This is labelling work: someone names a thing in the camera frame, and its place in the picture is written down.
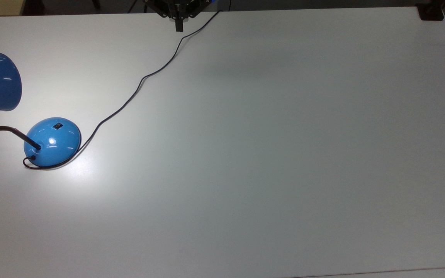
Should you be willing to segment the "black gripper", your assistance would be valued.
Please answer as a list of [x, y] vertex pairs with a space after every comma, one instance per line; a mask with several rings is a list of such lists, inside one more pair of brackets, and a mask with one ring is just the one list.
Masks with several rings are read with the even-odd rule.
[[163, 18], [175, 19], [175, 30], [183, 32], [183, 21], [204, 11], [210, 0], [145, 0], [144, 4]]

